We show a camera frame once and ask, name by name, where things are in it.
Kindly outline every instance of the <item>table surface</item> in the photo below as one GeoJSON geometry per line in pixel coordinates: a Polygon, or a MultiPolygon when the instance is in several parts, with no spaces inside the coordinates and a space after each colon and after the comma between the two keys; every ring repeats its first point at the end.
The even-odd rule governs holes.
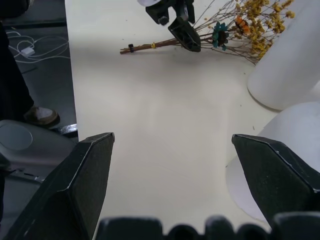
{"type": "MultiPolygon", "coordinates": [[[[195,1],[196,16],[209,3],[195,1]]],[[[153,216],[165,233],[178,223],[203,233],[211,215],[267,227],[236,206],[225,180],[232,134],[256,135],[276,115],[248,93],[254,66],[173,46],[120,55],[172,38],[135,0],[66,0],[66,16],[79,140],[115,133],[100,217],[153,216]]]]}

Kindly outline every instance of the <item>leg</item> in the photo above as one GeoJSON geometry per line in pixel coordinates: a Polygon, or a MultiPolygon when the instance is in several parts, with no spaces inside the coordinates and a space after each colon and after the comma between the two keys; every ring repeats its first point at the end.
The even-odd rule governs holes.
{"type": "Polygon", "coordinates": [[[24,121],[24,114],[34,101],[8,46],[9,40],[0,22],[0,120],[24,121]]]}

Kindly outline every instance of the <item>white cylinder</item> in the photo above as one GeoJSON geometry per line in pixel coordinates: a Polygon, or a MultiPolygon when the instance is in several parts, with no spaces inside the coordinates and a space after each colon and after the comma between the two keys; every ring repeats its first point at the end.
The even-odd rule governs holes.
{"type": "Polygon", "coordinates": [[[309,1],[249,76],[248,90],[263,105],[283,110],[320,80],[319,13],[320,0],[309,1]]]}
{"type": "MultiPolygon", "coordinates": [[[[275,116],[258,134],[287,145],[320,173],[320,102],[294,105],[275,116]]],[[[251,195],[239,158],[226,168],[226,184],[235,203],[251,217],[266,221],[251,195]]]]}

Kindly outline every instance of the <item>shoe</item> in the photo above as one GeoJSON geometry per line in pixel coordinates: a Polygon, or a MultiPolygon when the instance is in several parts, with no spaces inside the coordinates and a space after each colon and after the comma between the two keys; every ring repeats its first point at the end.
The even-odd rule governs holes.
{"type": "Polygon", "coordinates": [[[33,106],[26,114],[24,114],[24,119],[29,124],[45,126],[54,122],[58,116],[59,115],[55,110],[33,106]]]}

